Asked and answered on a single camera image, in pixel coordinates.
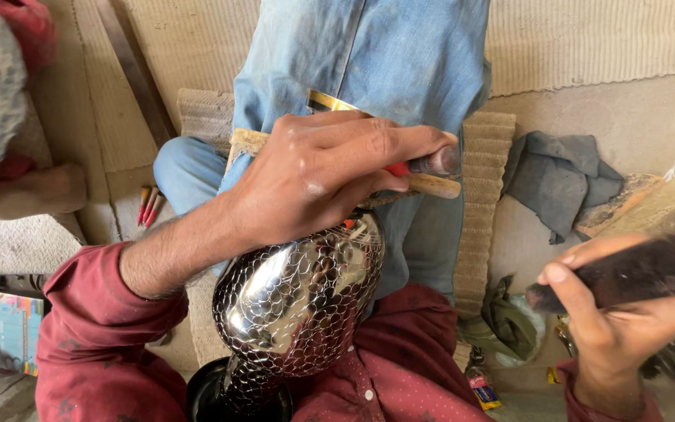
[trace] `jute mat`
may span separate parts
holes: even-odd
[[[232,95],[216,91],[181,89],[177,107],[182,135],[195,136],[227,151],[230,148]],[[513,114],[475,113],[464,121],[463,185],[465,216],[455,268],[457,310],[464,318],[480,314],[486,292],[493,212],[502,189],[504,164],[514,135]],[[192,338],[200,365],[229,354],[215,330],[210,301],[215,286],[204,275],[187,290]],[[466,362],[467,351],[458,347],[455,360]]]

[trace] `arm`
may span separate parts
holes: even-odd
[[[539,283],[549,284],[567,308],[569,331],[579,350],[576,361],[562,367],[570,420],[662,420],[645,394],[638,369],[675,337],[675,297],[598,310],[593,294],[572,273],[647,239],[627,234],[583,243],[539,276]]]
[[[381,169],[456,144],[353,111],[286,116],[228,192],[135,244],[83,248],[46,284],[41,419],[183,420],[183,379],[144,343],[182,321],[184,284],[238,254],[334,226],[374,191],[406,190],[405,178]]]

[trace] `maroon shirt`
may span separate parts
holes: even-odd
[[[137,297],[121,280],[126,243],[82,248],[46,283],[53,307],[43,320],[35,393],[43,421],[184,420],[184,379],[145,343],[187,314],[184,293]],[[350,351],[329,369],[289,380],[293,420],[492,420],[452,354],[457,312],[419,284],[376,303]],[[574,369],[562,367],[567,385]],[[566,390],[569,420],[612,421]],[[662,421],[652,402],[642,420]]]

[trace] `wooden stick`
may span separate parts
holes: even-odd
[[[152,192],[150,192],[150,199],[148,199],[148,205],[145,207],[145,214],[143,215],[143,222],[145,223],[145,227],[147,227],[148,218],[150,218],[152,207],[155,205],[155,198],[157,198],[157,195],[159,193],[161,193],[161,190],[158,189],[157,186],[153,186]]]
[[[148,198],[150,197],[150,191],[152,186],[143,186],[143,192],[139,197],[139,213],[137,214],[137,227],[143,224],[143,217],[145,216],[145,207],[148,204]]]
[[[143,113],[155,145],[160,149],[166,141],[176,138],[176,129],[157,90],[145,55],[139,48],[129,16],[118,0],[96,0],[95,3],[134,99]]]
[[[230,143],[232,146],[238,147],[240,150],[243,150],[254,157],[259,153],[259,150],[265,146],[268,137],[268,134],[262,132],[236,128],[233,129]],[[229,166],[234,158],[235,156],[233,154],[229,155]],[[414,191],[438,197],[445,197],[447,199],[460,196],[462,190],[462,186],[459,182],[422,173],[409,175],[408,183],[410,188]]]
[[[675,233],[614,252],[575,274],[593,293],[598,309],[675,296]],[[566,313],[549,285],[533,284],[525,297],[536,312]]]
[[[148,221],[145,222],[145,227],[150,227],[150,225],[155,221],[155,215],[161,211],[161,207],[163,206],[165,199],[166,199],[165,195],[161,193],[157,194],[157,196],[155,197],[155,204],[152,205],[152,209],[150,210],[150,216],[148,217]]]

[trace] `finger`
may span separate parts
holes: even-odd
[[[655,326],[656,334],[675,335],[675,296],[624,303],[613,306],[608,314],[623,319],[651,315],[662,321]]]
[[[575,269],[604,256],[646,242],[650,238],[649,235],[643,233],[627,233],[615,236],[598,237],[589,242],[573,246],[567,250],[567,252],[554,258],[554,262]]]
[[[389,128],[402,128],[402,126],[393,120],[370,116],[368,119],[345,120],[315,128],[317,130],[310,133],[310,138],[315,147],[335,148],[353,139],[361,138],[371,131]]]
[[[593,293],[566,266],[548,264],[543,269],[543,276],[581,332],[600,333],[605,330],[605,321],[595,307]]]
[[[345,125],[358,124],[349,122]],[[318,168],[324,169],[324,184],[336,189],[387,165],[426,156],[448,145],[457,145],[457,137],[431,126],[373,129],[326,149],[317,156],[317,164]]]
[[[296,125],[316,128],[320,126],[338,125],[340,123],[350,122],[351,120],[370,119],[371,115],[364,113],[361,110],[339,110],[296,117],[298,117],[298,119],[293,120]]]
[[[341,214],[347,215],[366,197],[385,189],[405,192],[408,190],[408,180],[393,176],[387,170],[374,171],[343,185],[333,196],[334,206]]]

